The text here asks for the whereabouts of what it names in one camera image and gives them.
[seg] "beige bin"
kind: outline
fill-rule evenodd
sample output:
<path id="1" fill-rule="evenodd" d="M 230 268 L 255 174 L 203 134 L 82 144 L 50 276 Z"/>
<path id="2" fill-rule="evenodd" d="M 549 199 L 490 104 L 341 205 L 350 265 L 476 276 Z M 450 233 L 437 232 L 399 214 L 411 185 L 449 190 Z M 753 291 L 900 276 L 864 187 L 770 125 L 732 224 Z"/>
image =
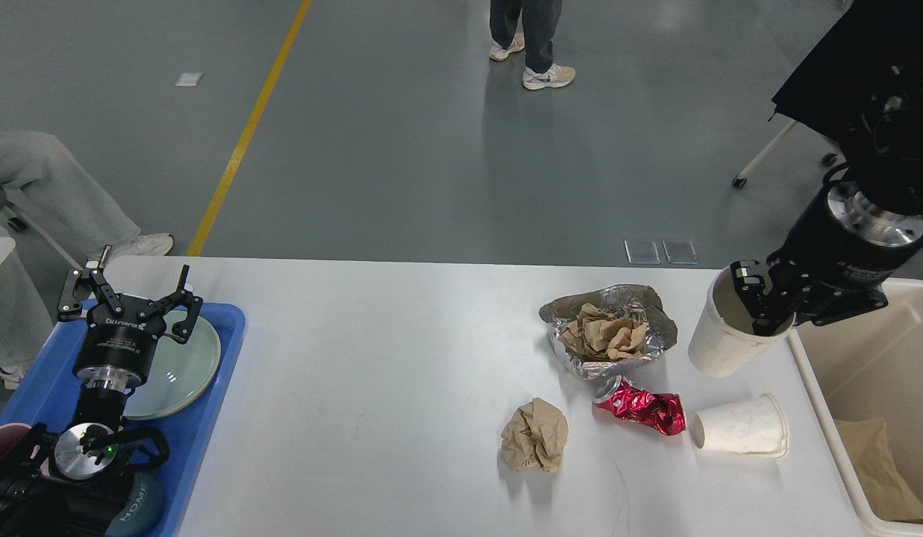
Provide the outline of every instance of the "beige bin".
<path id="1" fill-rule="evenodd" d="M 832 422 L 885 418 L 895 466 L 923 503 L 923 282 L 894 278 L 883 290 L 888 308 L 826 327 L 804 324 L 791 345 L 865 530 L 923 536 L 923 524 L 873 514 Z"/>

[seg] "black cloth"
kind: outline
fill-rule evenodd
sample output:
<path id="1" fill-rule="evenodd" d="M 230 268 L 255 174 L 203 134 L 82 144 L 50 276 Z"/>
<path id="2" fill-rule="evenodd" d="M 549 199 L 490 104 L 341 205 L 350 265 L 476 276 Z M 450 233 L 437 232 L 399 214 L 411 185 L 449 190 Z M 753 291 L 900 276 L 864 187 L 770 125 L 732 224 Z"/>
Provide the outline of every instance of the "black cloth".
<path id="1" fill-rule="evenodd" d="M 904 66 L 902 75 L 892 67 Z M 895 92 L 923 101 L 923 0 L 856 0 L 772 101 L 776 112 L 843 142 Z"/>

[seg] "cable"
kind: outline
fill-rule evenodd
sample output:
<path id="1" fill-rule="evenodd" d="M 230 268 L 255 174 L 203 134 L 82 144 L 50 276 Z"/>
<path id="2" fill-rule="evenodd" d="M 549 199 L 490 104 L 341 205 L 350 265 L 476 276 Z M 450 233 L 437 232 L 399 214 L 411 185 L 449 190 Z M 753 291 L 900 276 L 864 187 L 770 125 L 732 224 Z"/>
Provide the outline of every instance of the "cable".
<path id="1" fill-rule="evenodd" d="M 840 173 L 842 170 L 848 167 L 849 167 L 849 163 L 841 163 L 841 164 L 836 164 L 836 166 L 833 166 L 832 168 L 830 168 L 830 170 L 826 172 L 826 175 L 822 176 L 823 186 L 827 186 L 827 184 L 829 184 L 833 180 L 833 175 Z"/>

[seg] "shoe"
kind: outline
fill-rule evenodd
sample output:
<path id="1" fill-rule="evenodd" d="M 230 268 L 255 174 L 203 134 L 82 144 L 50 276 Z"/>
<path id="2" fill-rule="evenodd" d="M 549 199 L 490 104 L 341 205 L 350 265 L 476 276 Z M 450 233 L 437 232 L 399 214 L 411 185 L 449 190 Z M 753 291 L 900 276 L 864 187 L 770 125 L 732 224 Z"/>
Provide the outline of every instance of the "shoe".
<path id="1" fill-rule="evenodd" d="M 140 235 L 136 239 L 118 245 L 110 251 L 110 261 L 124 255 L 166 255 L 172 249 L 172 235 L 154 233 Z"/>
<path id="2" fill-rule="evenodd" d="M 550 69 L 538 75 L 530 67 L 524 68 L 522 84 L 530 90 L 539 90 L 542 88 L 563 88 L 574 81 L 574 75 L 577 70 L 573 67 L 563 67 L 552 63 Z"/>
<path id="3" fill-rule="evenodd" d="M 4 387 L 7 390 L 16 390 L 20 386 L 20 381 L 27 373 L 27 366 L 15 365 L 14 367 L 0 367 L 0 378 L 4 380 Z"/>
<path id="4" fill-rule="evenodd" d="M 502 47 L 498 41 L 491 42 L 491 51 L 488 57 L 494 61 L 505 61 L 513 52 L 524 50 L 524 34 L 515 34 L 515 38 L 508 45 L 508 48 Z"/>

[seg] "pants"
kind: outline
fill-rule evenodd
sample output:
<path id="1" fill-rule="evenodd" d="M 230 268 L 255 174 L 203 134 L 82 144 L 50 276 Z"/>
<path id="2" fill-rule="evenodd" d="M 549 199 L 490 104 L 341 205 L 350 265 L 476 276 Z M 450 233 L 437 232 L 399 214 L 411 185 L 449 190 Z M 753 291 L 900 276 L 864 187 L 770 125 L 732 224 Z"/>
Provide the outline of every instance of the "pants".
<path id="1" fill-rule="evenodd" d="M 0 225 L 0 236 L 6 235 Z M 34 282 L 17 252 L 11 252 L 0 265 L 0 367 L 9 371 L 31 364 L 52 328 Z"/>
<path id="2" fill-rule="evenodd" d="M 49 219 L 45 227 L 53 236 L 87 257 L 140 234 L 55 136 L 0 133 L 0 186 L 19 188 Z M 6 235 L 0 225 L 0 236 Z M 51 328 L 46 306 L 14 252 L 0 266 L 0 367 L 34 361 Z"/>
<path id="3" fill-rule="evenodd" d="M 502 47 L 515 38 L 518 17 L 524 27 L 524 64 L 546 72 L 554 63 L 554 30 L 561 0 L 491 0 L 491 37 Z"/>

